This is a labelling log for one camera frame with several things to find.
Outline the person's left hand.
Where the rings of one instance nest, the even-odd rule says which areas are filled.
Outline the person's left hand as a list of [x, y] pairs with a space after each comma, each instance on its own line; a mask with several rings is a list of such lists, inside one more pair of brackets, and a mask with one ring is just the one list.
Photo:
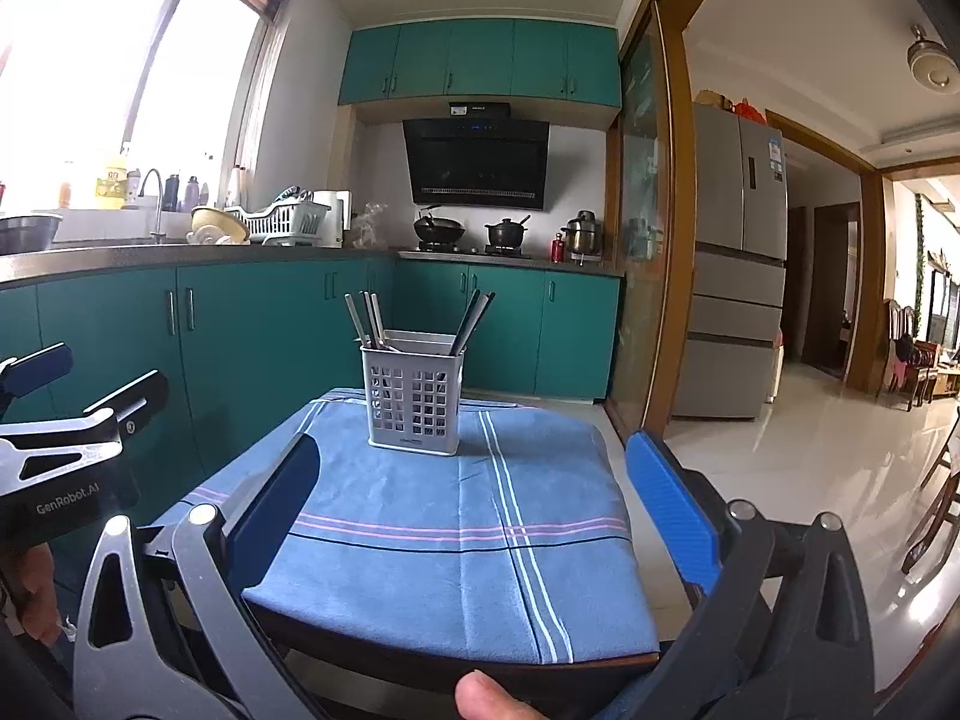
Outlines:
[[16, 577], [25, 590], [20, 622], [23, 631], [34, 640], [52, 647], [62, 635], [59, 603], [53, 583], [52, 553], [47, 544], [39, 544], [14, 561]]

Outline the person's right hand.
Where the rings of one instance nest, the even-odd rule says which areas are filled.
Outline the person's right hand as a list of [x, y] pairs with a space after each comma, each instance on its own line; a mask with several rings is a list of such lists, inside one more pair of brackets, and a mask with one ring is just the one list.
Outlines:
[[483, 671], [472, 671], [459, 679], [454, 702], [464, 720], [545, 720], [521, 700], [514, 699]]

